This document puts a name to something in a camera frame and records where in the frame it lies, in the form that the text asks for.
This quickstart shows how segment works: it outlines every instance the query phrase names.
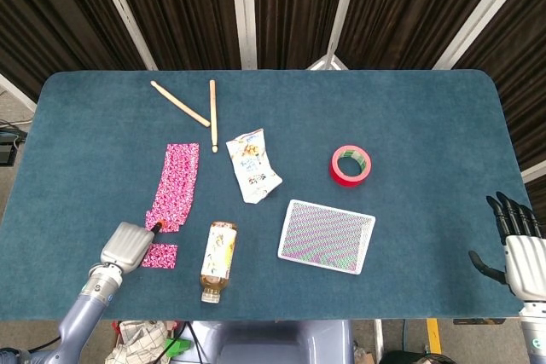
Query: robotic hand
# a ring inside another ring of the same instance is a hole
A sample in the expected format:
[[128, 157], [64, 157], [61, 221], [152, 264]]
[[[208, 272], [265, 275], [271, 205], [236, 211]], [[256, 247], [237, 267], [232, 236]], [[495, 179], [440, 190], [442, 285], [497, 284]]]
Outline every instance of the robotic hand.
[[122, 222], [102, 249], [101, 263], [91, 268], [87, 284], [59, 325], [61, 345], [53, 351], [3, 349], [0, 350], [0, 364], [79, 362], [82, 348], [121, 286], [121, 275], [132, 272], [140, 265], [160, 229], [161, 223], [147, 231], [137, 225]]
[[475, 251], [468, 255], [483, 275], [508, 285], [523, 302], [521, 328], [531, 364], [546, 364], [546, 239], [532, 211], [497, 192], [488, 196], [506, 254], [506, 273], [484, 264]]

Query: red tape roll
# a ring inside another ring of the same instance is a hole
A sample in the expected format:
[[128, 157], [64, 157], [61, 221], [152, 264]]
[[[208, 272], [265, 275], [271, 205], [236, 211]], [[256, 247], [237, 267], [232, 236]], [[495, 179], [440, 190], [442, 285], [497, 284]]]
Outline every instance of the red tape roll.
[[[338, 160], [340, 158], [353, 158], [360, 165], [361, 172], [356, 176], [348, 176], [344, 174]], [[335, 150], [332, 160], [330, 161], [330, 175], [339, 185], [344, 187], [353, 188], [360, 185], [364, 179], [372, 171], [372, 160], [368, 153], [357, 147], [356, 145], [344, 145]]]

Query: pink sequin fabric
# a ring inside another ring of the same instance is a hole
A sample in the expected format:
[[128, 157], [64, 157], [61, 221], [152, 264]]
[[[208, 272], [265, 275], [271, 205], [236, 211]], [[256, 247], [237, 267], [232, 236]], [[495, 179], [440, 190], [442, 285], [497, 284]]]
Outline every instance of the pink sequin fabric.
[[153, 243], [150, 245], [141, 266], [144, 268], [174, 269], [177, 264], [177, 245]]
[[178, 232], [194, 200], [199, 144], [169, 144], [160, 185], [152, 209], [146, 212], [146, 229], [163, 222], [160, 232]]

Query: drumstick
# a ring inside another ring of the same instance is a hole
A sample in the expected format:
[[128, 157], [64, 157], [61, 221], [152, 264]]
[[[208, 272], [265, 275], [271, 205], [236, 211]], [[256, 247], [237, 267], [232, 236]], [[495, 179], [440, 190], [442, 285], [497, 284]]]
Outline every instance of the drumstick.
[[211, 87], [211, 138], [212, 138], [212, 151], [218, 152], [218, 123], [216, 122], [216, 82], [211, 80], [209, 82]]
[[175, 106], [180, 108], [182, 111], [187, 113], [191, 118], [193, 118], [195, 121], [205, 125], [206, 127], [209, 127], [211, 123], [207, 120], [201, 117], [198, 113], [196, 113], [194, 110], [186, 106], [184, 103], [182, 103], [180, 100], [178, 100], [174, 95], [172, 95], [170, 92], [165, 90], [163, 87], [161, 87], [159, 84], [157, 84], [155, 81], [150, 81], [150, 84], [159, 91], [159, 93], [164, 96], [167, 100], [169, 100], [171, 103], [173, 103]]

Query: table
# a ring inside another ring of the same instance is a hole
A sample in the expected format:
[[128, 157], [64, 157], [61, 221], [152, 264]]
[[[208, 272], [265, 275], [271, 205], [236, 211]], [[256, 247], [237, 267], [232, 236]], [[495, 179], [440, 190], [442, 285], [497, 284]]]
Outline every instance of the table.
[[[152, 79], [205, 117], [218, 95], [219, 152], [210, 130], [157, 93]], [[264, 128], [284, 182], [242, 201], [224, 143]], [[504, 317], [520, 303], [468, 259], [502, 268], [487, 194], [528, 203], [491, 79], [461, 71], [62, 72], [44, 86], [0, 228], [0, 320], [59, 319], [119, 222], [143, 224], [167, 143], [198, 142], [195, 200], [177, 234], [177, 266], [124, 278], [107, 318], [270, 320]], [[340, 145], [368, 151], [364, 185], [335, 184]], [[363, 272], [280, 260], [291, 199], [377, 218]], [[200, 301], [210, 223], [237, 222], [229, 287]]]

